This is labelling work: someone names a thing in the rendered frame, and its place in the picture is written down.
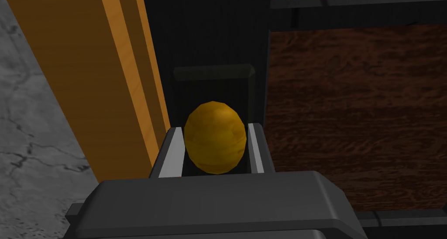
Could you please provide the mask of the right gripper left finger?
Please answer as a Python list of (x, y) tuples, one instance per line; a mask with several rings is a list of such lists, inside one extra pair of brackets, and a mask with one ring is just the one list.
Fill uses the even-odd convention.
[(150, 178), (181, 177), (185, 144), (181, 127), (170, 128), (158, 152)]

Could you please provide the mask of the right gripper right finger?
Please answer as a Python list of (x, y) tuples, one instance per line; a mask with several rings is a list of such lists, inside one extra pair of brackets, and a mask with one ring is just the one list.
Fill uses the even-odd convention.
[(248, 124), (247, 173), (275, 173), (264, 129), (259, 123)]

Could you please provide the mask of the yellow round door knob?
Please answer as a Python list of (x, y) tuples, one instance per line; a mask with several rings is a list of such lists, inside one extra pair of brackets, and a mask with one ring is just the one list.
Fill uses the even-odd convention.
[(206, 173), (228, 173), (245, 152), (245, 125), (235, 110), (221, 102), (210, 101), (195, 109), (183, 133), (190, 160)]

